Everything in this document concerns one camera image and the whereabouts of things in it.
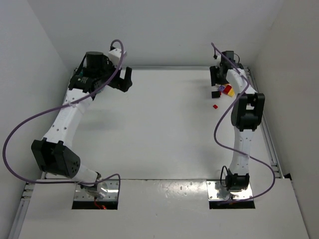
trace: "white panel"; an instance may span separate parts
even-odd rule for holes
[[[255,64],[284,173],[291,173],[311,238],[319,238],[319,2],[285,1]]]
[[[27,117],[62,103],[69,79],[62,60],[26,0],[0,1],[0,145]],[[18,130],[7,151],[9,164],[19,174],[37,179],[31,152],[54,114]],[[19,205],[24,183],[0,166],[0,238],[5,239]]]
[[[254,178],[253,191],[264,183]],[[118,210],[72,210],[74,189],[36,185],[19,239],[308,239],[288,179],[237,210],[210,210],[203,181],[124,180]]]
[[[282,0],[28,0],[68,67],[123,40],[128,65],[210,65],[212,47],[250,64]]]
[[[235,98],[211,98],[216,88],[211,87],[208,69],[133,70],[132,81],[126,93],[105,88],[85,112],[72,146],[81,162],[104,177],[219,178],[233,152],[218,146],[213,132]],[[234,145],[230,114],[218,138]],[[260,128],[251,155],[270,162]],[[271,176],[259,163],[251,162],[249,168],[251,174]]]

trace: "rectangular cutout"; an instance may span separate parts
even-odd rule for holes
[[[101,208],[104,206],[106,208],[106,210],[117,210],[118,209],[118,202],[99,202],[99,201],[97,201],[96,204],[98,206],[100,206]],[[94,201],[73,201],[73,205],[72,205],[72,209],[100,210],[101,208],[97,207],[94,204]]]
[[[255,209],[254,201],[227,203],[209,201],[209,209]]]

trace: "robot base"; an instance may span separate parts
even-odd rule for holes
[[[253,192],[250,183],[246,190],[242,191],[227,191],[225,187],[220,184],[219,180],[207,181],[207,192],[210,209],[254,209],[254,200],[244,202],[236,201],[253,197]]]
[[[107,210],[117,210],[118,208],[118,192],[119,192],[119,181],[118,180],[107,180],[105,197],[97,198],[94,203],[94,197],[81,189],[80,185],[76,185],[74,192],[74,199],[72,209],[101,209],[103,206]]]

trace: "black joint housing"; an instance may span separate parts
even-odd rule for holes
[[[84,93],[91,93],[100,88],[114,74],[116,68],[102,52],[89,51],[85,55],[86,67],[83,62],[79,71],[71,78],[69,89],[80,89]],[[110,87],[126,92],[132,86],[132,69],[126,68],[125,77],[120,77],[121,70],[117,72],[112,81],[108,84]]]
[[[225,55],[226,58],[230,60],[237,68],[244,69],[242,64],[235,62],[234,51],[224,51],[222,54]],[[229,82],[226,80],[226,76],[228,70],[233,68],[234,67],[224,57],[221,57],[219,66],[212,66],[209,68],[211,86],[214,86],[215,84],[229,84]]]
[[[230,170],[227,171],[225,178],[226,189],[231,191],[246,190],[249,185],[249,174],[238,176],[237,173],[232,174]]]
[[[231,123],[240,131],[244,129],[256,130],[260,125],[265,104],[265,95],[262,93],[243,94],[234,105],[231,113]]]
[[[41,171],[73,178],[79,171],[80,158],[62,141],[58,143],[34,140],[32,153]]]

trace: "red block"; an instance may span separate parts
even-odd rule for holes
[[[228,94],[228,92],[231,90],[231,86],[230,85],[227,85],[226,88],[223,90],[223,92],[225,94]]]

